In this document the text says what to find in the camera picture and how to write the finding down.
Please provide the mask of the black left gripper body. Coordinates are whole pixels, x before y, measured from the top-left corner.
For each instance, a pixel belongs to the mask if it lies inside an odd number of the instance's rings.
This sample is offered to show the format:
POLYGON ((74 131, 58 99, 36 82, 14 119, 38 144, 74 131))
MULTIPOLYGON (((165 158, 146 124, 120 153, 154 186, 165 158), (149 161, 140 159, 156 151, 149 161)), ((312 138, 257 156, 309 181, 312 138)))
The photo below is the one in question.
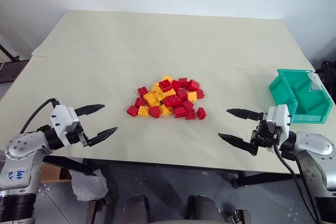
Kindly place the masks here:
POLYGON ((83 145, 83 147, 88 145, 88 138, 86 137, 83 127, 80 123, 78 123, 72 131, 67 132, 66 138, 71 145, 79 142, 83 145))

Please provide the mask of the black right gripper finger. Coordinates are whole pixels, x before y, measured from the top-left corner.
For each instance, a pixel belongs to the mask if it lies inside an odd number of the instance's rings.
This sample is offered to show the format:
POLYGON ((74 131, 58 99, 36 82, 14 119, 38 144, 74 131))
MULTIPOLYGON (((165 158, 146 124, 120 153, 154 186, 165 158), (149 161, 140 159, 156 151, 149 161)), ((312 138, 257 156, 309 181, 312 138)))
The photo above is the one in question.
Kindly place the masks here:
POLYGON ((249 119, 249 120, 254 120, 254 121, 259 121, 263 119, 264 114, 262 112, 254 112, 251 110, 246 110, 246 109, 228 109, 226 112, 241 118, 241 119, 249 119))
POLYGON ((228 134, 223 134, 223 133, 218 133, 218 136, 229 143, 230 145, 239 148, 241 150, 249 152, 251 155, 256 156, 256 145, 252 143, 247 143, 243 139, 238 138, 233 135, 228 135, 228 134))

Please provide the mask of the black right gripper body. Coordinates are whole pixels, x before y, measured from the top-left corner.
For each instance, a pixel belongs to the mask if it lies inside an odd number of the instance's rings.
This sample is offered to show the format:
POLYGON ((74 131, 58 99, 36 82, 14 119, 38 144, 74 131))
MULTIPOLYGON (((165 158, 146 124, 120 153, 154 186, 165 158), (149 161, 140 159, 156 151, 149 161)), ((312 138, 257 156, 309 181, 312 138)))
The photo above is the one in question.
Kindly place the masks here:
POLYGON ((259 147, 272 147, 274 144, 274 133, 276 126, 272 121, 267 121, 267 113, 258 114, 258 125, 253 130, 250 143, 259 147))

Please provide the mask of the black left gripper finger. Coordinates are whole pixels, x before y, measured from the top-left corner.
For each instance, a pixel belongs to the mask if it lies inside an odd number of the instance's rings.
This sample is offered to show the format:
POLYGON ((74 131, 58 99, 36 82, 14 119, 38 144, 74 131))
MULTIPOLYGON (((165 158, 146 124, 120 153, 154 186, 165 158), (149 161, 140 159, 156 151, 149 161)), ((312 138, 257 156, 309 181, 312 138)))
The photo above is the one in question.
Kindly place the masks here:
POLYGON ((75 109, 75 113, 77 116, 89 115, 89 114, 99 111, 100 109, 104 107, 105 107, 104 104, 86 105, 86 106, 75 109))
POLYGON ((86 138, 85 146, 92 147, 94 145, 97 145, 100 142, 103 142, 104 140, 109 138, 117 129, 118 129, 117 127, 113 127, 113 128, 110 128, 110 129, 107 129, 107 130, 104 130, 98 133, 97 136, 93 138, 86 138))

